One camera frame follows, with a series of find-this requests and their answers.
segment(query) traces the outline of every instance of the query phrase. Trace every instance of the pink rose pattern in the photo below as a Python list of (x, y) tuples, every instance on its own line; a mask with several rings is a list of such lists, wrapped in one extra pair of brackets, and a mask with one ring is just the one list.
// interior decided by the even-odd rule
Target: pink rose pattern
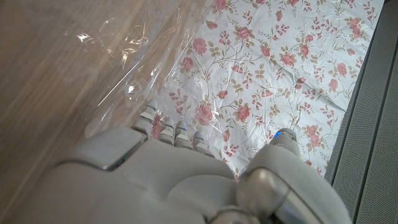
[(302, 159), (324, 175), (382, 3), (214, 0), (159, 109), (202, 131), (237, 176), (294, 126)]

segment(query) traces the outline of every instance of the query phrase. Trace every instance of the white fabric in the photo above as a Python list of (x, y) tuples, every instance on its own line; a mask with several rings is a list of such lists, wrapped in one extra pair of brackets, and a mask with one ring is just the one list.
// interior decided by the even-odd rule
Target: white fabric
[(382, 0), (216, 0), (160, 110), (238, 176), (279, 128), (324, 175)]

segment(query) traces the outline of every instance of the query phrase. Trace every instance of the gray mat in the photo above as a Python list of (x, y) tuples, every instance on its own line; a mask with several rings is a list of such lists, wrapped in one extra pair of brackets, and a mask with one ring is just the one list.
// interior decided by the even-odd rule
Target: gray mat
[(385, 3), (325, 174), (354, 223), (398, 222), (397, 14)]

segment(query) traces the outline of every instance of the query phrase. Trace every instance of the white robotic hand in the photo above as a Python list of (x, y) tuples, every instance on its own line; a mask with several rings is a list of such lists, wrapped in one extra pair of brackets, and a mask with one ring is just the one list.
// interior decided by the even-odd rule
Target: white robotic hand
[(77, 145), (40, 178), (8, 223), (350, 223), (343, 202), (300, 159), (281, 129), (236, 183), (201, 133), (165, 122), (149, 139), (148, 102), (132, 129), (118, 127)]

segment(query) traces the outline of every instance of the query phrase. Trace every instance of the floral fabric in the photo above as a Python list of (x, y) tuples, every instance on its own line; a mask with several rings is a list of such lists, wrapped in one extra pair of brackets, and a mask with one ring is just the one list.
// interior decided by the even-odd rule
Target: floral fabric
[(160, 95), (238, 176), (280, 128), (324, 175), (382, 0), (215, 0)]

